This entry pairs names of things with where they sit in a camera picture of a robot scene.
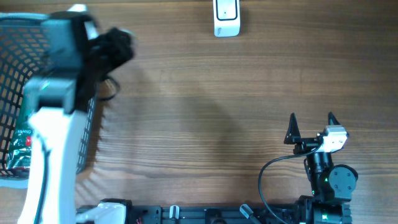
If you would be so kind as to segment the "green 3M gloves packet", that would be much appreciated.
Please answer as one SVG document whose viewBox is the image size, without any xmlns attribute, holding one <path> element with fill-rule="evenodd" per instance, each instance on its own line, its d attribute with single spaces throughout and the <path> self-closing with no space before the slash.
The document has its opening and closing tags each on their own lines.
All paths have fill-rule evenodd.
<svg viewBox="0 0 398 224">
<path fill-rule="evenodd" d="M 7 154 L 6 168 L 26 170 L 30 168 L 32 136 L 34 131 L 29 126 L 29 97 L 22 98 L 21 108 L 16 121 L 12 141 Z"/>
</svg>

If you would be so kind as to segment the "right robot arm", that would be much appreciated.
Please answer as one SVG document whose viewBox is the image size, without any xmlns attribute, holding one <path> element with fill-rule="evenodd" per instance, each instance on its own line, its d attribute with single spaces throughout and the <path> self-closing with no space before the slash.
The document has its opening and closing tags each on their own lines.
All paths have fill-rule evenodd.
<svg viewBox="0 0 398 224">
<path fill-rule="evenodd" d="M 328 124 L 313 138 L 300 135 L 296 116 L 290 115 L 284 144 L 294 145 L 293 155 L 303 156 L 312 195 L 295 202 L 292 223 L 351 223 L 348 203 L 356 188 L 358 173 L 350 166 L 335 165 L 332 154 L 344 148 L 349 133 L 333 113 Z"/>
</svg>

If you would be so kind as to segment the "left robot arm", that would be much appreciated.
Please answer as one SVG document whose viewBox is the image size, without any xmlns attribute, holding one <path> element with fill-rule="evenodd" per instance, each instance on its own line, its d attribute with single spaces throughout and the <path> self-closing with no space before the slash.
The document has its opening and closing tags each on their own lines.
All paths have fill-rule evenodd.
<svg viewBox="0 0 398 224">
<path fill-rule="evenodd" d="M 41 22 L 50 48 L 44 68 L 24 85 L 34 131 L 27 195 L 19 223 L 75 223 L 78 151 L 97 84 L 134 56 L 132 34 L 99 34 L 86 12 Z"/>
</svg>

